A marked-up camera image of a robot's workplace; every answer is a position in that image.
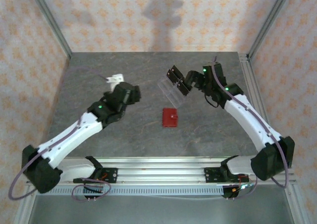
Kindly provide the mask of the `red leather card holder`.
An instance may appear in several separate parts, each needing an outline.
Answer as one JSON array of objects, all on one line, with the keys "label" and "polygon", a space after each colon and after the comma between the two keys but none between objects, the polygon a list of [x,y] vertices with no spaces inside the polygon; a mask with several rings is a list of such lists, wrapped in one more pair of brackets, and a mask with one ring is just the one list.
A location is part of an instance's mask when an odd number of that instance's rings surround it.
[{"label": "red leather card holder", "polygon": [[163,108],[162,110],[162,126],[163,127],[177,127],[178,114],[175,108]]}]

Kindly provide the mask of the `aluminium side rail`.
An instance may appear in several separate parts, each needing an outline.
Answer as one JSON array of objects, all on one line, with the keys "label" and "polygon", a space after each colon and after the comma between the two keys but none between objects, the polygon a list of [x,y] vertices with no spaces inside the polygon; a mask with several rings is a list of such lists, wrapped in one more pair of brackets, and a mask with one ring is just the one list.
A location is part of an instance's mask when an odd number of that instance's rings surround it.
[{"label": "aluminium side rail", "polygon": [[238,54],[240,65],[242,67],[242,71],[244,74],[244,78],[246,81],[246,86],[248,90],[248,94],[250,97],[250,102],[258,112],[259,115],[269,124],[271,125],[269,118],[266,113],[266,109],[264,107],[264,103],[261,97],[260,89],[257,84],[257,80],[251,65],[246,54],[239,53]]}]

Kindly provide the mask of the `aluminium frame leg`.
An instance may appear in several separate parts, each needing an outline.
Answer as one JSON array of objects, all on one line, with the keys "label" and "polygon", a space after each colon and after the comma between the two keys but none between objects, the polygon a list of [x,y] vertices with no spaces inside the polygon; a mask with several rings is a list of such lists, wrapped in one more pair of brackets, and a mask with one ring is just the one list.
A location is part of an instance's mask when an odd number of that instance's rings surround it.
[{"label": "aluminium frame leg", "polygon": [[311,224],[299,185],[296,183],[289,184],[285,193],[294,224]]},{"label": "aluminium frame leg", "polygon": [[36,195],[37,192],[35,191],[20,201],[13,224],[28,224]]}]

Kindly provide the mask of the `clear acrylic card stand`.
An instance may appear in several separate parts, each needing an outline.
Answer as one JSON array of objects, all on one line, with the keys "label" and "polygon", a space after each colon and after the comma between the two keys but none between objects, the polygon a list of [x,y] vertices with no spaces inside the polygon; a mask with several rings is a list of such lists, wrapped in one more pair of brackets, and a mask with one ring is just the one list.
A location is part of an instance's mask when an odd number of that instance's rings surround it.
[{"label": "clear acrylic card stand", "polygon": [[162,90],[163,94],[169,99],[175,108],[178,108],[184,103],[186,97],[181,94],[181,92],[176,88],[176,85],[177,83],[173,85],[166,75],[158,81],[158,86]]}]

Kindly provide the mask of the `aluminium mounting rail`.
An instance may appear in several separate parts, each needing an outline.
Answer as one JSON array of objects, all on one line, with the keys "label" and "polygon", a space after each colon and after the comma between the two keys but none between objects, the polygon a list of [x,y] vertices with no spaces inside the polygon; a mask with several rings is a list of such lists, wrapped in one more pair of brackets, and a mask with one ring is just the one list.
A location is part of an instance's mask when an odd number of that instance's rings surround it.
[{"label": "aluminium mounting rail", "polygon": [[[211,157],[147,157],[147,158],[65,158],[58,165],[62,171],[60,182],[73,182],[73,179],[90,176],[97,168],[117,168],[116,183],[151,185],[174,183],[207,183],[204,168],[217,168],[227,158]],[[247,175],[249,182],[256,177]],[[238,185],[239,183],[212,183],[213,185]]]}]

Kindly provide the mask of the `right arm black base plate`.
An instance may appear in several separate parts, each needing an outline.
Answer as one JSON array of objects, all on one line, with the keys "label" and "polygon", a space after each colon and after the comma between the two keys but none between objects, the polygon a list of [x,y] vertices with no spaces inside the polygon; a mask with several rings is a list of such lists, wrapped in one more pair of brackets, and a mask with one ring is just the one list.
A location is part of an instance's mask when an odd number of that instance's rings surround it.
[{"label": "right arm black base plate", "polygon": [[244,174],[232,174],[227,168],[213,167],[204,168],[206,182],[212,183],[239,183],[249,182],[250,179]]}]

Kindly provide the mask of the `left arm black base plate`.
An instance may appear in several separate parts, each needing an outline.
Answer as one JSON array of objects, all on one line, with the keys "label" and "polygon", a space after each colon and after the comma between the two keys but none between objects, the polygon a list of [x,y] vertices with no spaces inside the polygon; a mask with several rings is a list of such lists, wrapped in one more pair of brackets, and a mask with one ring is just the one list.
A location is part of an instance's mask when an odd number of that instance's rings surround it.
[{"label": "left arm black base plate", "polygon": [[98,181],[105,181],[107,183],[116,183],[117,180],[117,168],[97,168],[90,176],[83,176],[73,179],[74,183],[96,183]]}]

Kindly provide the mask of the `aluminium frame post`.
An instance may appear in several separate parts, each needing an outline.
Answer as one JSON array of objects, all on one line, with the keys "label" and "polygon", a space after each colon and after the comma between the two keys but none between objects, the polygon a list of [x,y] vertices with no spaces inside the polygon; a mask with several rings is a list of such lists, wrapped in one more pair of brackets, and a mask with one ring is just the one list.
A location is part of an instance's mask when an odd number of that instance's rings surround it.
[{"label": "aluminium frame post", "polygon": [[279,12],[282,10],[284,4],[286,3],[287,0],[276,0],[273,7],[271,8],[268,16],[266,17],[259,33],[257,34],[249,52],[246,54],[248,61],[251,61],[259,47],[261,46],[262,42],[264,41],[267,33],[269,32],[271,26],[273,25],[275,19],[277,18]]},{"label": "aluminium frame post", "polygon": [[49,6],[47,5],[45,0],[34,0],[36,4],[38,5],[42,15],[47,20],[47,23],[49,24],[50,28],[52,29],[55,37],[57,38],[59,44],[61,45],[62,49],[66,53],[69,60],[72,58],[72,50],[66,41],[60,27],[58,26],[57,21],[55,20]]}]

